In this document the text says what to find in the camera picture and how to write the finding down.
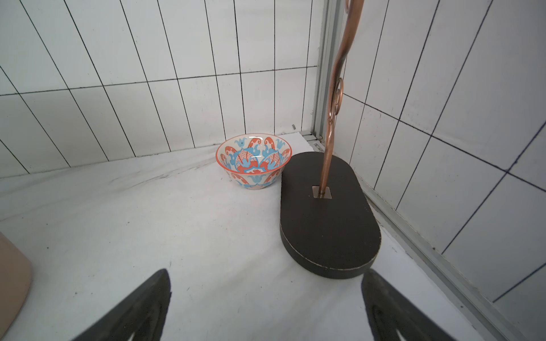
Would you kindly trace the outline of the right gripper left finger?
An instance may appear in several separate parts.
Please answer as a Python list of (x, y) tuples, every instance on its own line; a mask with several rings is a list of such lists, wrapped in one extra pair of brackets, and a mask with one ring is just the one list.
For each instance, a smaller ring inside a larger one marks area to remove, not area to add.
[(170, 301), (169, 273), (160, 269), (75, 339), (160, 340)]

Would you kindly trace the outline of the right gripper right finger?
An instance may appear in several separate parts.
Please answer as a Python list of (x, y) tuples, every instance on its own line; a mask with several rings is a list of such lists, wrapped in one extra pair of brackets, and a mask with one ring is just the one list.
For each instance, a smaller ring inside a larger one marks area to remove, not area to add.
[(365, 272), (361, 291), (375, 340), (454, 341), (375, 270)]

